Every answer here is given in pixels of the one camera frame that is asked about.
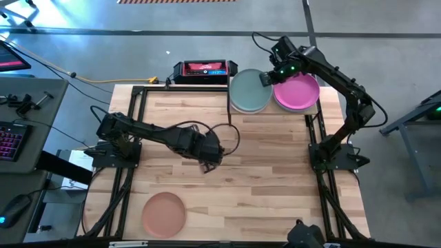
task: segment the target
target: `gray floor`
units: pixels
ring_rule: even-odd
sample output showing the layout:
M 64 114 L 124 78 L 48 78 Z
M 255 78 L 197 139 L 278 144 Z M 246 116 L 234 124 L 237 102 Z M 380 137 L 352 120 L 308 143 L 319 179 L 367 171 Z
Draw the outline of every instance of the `gray floor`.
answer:
M 97 28 L 121 30 L 215 30 L 306 32 L 302 1 L 239 0 L 236 3 L 186 3 L 122 5 L 116 0 L 35 1 L 39 12 L 33 23 L 39 27 Z M 316 32 L 441 32 L 436 0 L 310 0 Z M 25 3 L 10 6 L 23 15 L 32 14 Z M 9 25 L 0 20 L 0 25 Z M 249 37 L 111 37 L 11 34 L 17 43 L 69 71 L 90 79 L 164 79 L 178 61 L 192 59 L 231 59 L 239 69 L 271 68 L 267 54 Z M 296 45 L 309 39 L 293 38 Z M 269 47 L 271 42 L 260 41 Z M 357 82 L 389 113 L 389 122 L 407 113 L 422 99 L 440 89 L 441 39 L 318 39 L 318 47 L 328 61 Z M 27 73 L 54 77 L 44 67 L 32 64 Z M 110 94 L 78 81 L 79 88 L 103 101 Z M 113 85 L 100 85 L 112 90 Z M 98 123 L 88 107 L 106 107 L 87 99 L 71 87 L 54 126 L 85 141 L 96 142 Z M 378 114 L 372 123 L 382 121 Z M 428 132 L 416 135 L 424 141 Z M 361 191 L 373 238 L 441 247 L 441 200 L 430 198 L 408 203 L 404 195 L 420 189 L 416 170 L 411 166 L 398 133 L 384 138 L 378 129 L 359 131 L 352 138 L 371 163 L 360 169 Z M 72 149 L 81 144 L 52 130 L 45 149 Z M 77 211 L 57 206 L 64 211 Z M 57 212 L 45 219 L 57 217 Z M 66 238 L 68 229 L 56 237 Z

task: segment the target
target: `keyboard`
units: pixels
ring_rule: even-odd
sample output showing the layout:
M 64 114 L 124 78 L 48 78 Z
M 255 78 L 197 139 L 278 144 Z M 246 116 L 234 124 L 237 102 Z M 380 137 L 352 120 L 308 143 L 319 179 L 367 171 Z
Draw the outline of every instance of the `keyboard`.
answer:
M 0 161 L 17 161 L 30 128 L 30 125 L 0 121 Z

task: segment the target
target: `butcher block tabletop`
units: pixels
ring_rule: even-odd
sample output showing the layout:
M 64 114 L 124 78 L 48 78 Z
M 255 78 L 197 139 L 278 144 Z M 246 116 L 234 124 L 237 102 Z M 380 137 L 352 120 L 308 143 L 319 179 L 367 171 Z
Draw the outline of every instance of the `butcher block tabletop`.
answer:
M 127 114 L 132 87 L 115 85 L 109 112 Z M 136 102 L 134 116 L 138 116 L 140 102 Z M 209 126 L 227 123 L 226 102 L 225 92 L 148 92 L 143 122 L 163 127 L 189 120 Z M 333 134 L 343 124 L 337 92 L 321 87 L 320 102 L 326 131 Z M 217 169 L 205 175 L 197 161 L 181 158 L 164 145 L 142 141 L 123 238 L 156 239 L 145 232 L 141 212 L 147 200 L 160 192 L 176 194 L 187 209 L 184 228 L 170 240 L 286 241 L 297 219 L 323 231 L 305 125 L 305 114 L 316 113 L 316 106 L 303 113 L 289 113 L 273 101 L 259 114 L 232 110 L 232 123 L 240 130 L 240 146 Z M 236 145 L 237 134 L 232 128 L 222 126 L 214 131 L 227 151 Z M 318 130 L 316 136 L 320 142 Z M 87 230 L 109 204 L 115 171 L 104 169 L 91 185 L 83 218 Z M 335 171 L 335 177 L 343 210 L 360 232 L 369 236 L 356 178 L 346 171 Z M 330 206 L 329 209 L 337 234 L 335 215 Z M 119 208 L 112 234 L 118 218 Z

